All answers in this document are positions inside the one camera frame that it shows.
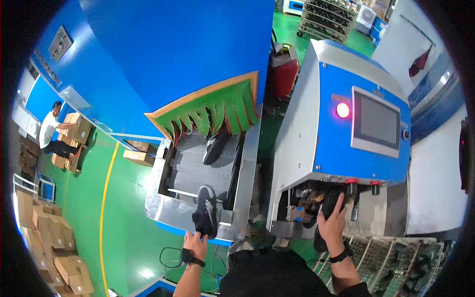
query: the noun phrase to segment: white t-shirt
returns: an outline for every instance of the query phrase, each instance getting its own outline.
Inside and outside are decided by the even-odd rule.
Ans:
[[[39,147],[45,148],[51,142],[53,134],[55,133],[56,127],[59,125],[57,118],[53,115],[53,112],[50,111],[43,123],[41,124],[41,129],[39,130]]]

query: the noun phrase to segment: black shirt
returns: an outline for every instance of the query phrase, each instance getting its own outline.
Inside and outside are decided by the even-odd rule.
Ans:
[[[260,255],[242,250],[230,257],[232,269],[221,280],[220,296],[334,296],[293,250]],[[366,283],[346,288],[338,296],[370,297]]]

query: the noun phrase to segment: red indicator light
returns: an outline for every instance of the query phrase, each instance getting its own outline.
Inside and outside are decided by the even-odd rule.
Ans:
[[[339,117],[345,118],[350,114],[350,109],[346,103],[341,102],[336,106],[336,113]]]

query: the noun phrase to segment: shoe rack cart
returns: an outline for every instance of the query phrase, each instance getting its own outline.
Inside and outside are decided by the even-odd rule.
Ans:
[[[418,270],[417,259],[432,255],[428,266],[428,278],[420,294],[432,285],[450,253],[451,244],[436,242],[435,238],[378,237],[359,234],[343,234],[343,240],[352,252],[361,281],[366,282],[370,294],[382,297],[402,296],[404,284]],[[329,254],[321,253],[313,271],[333,293],[332,271]]]
[[[345,0],[305,0],[297,36],[344,44],[356,18],[356,9]]]

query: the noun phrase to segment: yellow floor line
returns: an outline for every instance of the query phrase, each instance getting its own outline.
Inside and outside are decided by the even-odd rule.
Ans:
[[[66,217],[66,193],[67,193],[67,183],[69,182],[69,174],[71,172],[68,170],[67,171],[67,178],[66,178],[66,187],[64,189],[64,198],[63,198],[63,211],[61,212],[63,217]]]
[[[111,163],[109,164],[109,170],[107,171],[107,177],[105,178],[104,193],[102,195],[102,206],[101,206],[101,220],[99,224],[99,254],[101,256],[101,271],[102,271],[102,281],[104,282],[105,295],[109,297],[109,292],[107,291],[107,283],[105,281],[105,271],[104,271],[104,258],[102,255],[102,223],[104,219],[104,204],[105,204],[105,194],[107,193],[107,186],[109,184],[109,177],[111,176],[112,165],[114,164],[115,155],[117,154],[117,149],[119,148],[119,143],[115,145],[114,153],[112,154]]]

